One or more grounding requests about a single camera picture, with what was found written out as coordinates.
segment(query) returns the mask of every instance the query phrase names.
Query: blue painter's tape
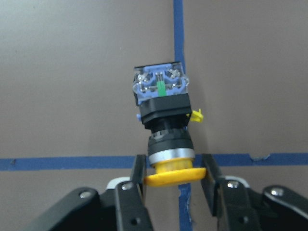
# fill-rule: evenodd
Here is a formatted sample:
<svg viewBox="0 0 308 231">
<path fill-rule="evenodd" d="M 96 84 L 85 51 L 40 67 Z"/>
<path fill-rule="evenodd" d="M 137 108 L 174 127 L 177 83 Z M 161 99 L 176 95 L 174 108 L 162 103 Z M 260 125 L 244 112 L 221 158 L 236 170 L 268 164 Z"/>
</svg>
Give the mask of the blue painter's tape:
<svg viewBox="0 0 308 231">
<path fill-rule="evenodd" d="M 0 159 L 0 171 L 132 168 L 134 156 Z"/>
<path fill-rule="evenodd" d="M 179 185 L 179 217 L 180 230 L 193 231 L 192 218 L 189 210 L 189 203 L 191 200 L 191 184 Z"/>
<path fill-rule="evenodd" d="M 173 26 L 174 26 L 174 59 L 180 61 L 185 73 L 184 59 L 184 16 L 183 0 L 173 0 Z M 184 184 L 179 186 L 181 196 L 179 197 L 179 217 L 180 231 L 192 231 L 192 223 L 189 213 L 189 202 L 191 194 L 191 185 Z"/>
<path fill-rule="evenodd" d="M 173 0 L 173 28 L 174 59 L 182 63 L 185 72 L 183 0 Z"/>
<path fill-rule="evenodd" d="M 220 167 L 308 165 L 308 153 L 274 153 L 259 161 L 249 154 L 213 154 L 213 157 Z M 133 155 L 3 158 L 0 159 L 0 171 L 132 168 L 134 159 Z M 200 164 L 201 155 L 198 154 L 193 166 Z"/>
</svg>

